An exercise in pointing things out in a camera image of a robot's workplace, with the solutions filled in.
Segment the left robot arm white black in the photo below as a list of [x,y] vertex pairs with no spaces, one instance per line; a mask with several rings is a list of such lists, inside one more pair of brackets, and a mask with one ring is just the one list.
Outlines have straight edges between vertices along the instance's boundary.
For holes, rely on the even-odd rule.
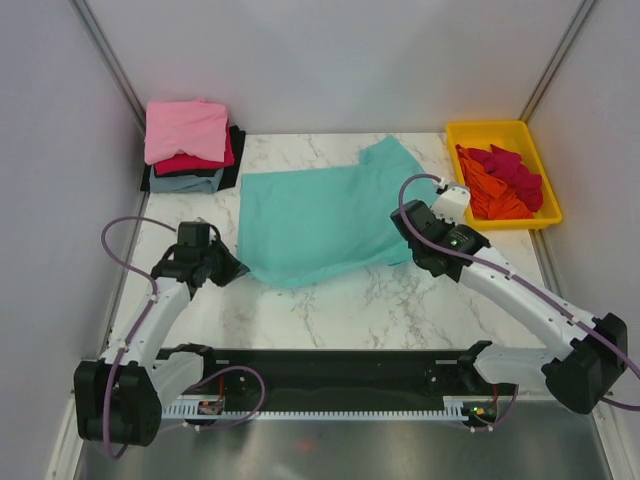
[[157,435],[164,409],[193,388],[208,393],[219,369],[207,349],[181,345],[164,349],[172,326],[211,282],[224,287],[247,273],[206,221],[182,222],[177,239],[145,274],[150,290],[137,313],[96,360],[83,360],[73,376],[78,434],[110,450],[113,445],[147,446]]

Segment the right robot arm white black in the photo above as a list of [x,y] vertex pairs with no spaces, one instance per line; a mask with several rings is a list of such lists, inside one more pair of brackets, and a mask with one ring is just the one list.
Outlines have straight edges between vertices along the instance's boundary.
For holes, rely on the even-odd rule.
[[546,390],[570,411],[588,414],[625,372],[628,329],[615,314],[598,318],[535,285],[485,236],[437,218],[420,200],[396,209],[391,220],[419,268],[488,298],[543,345],[477,343],[457,371],[465,391],[481,393],[491,384]]

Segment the teal t shirt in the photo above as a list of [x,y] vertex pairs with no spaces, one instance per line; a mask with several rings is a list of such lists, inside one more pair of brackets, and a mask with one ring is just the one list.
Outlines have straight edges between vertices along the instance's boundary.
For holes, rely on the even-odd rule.
[[411,252],[390,215],[403,183],[423,171],[388,136],[354,166],[246,174],[237,257],[257,280],[286,289],[405,263]]

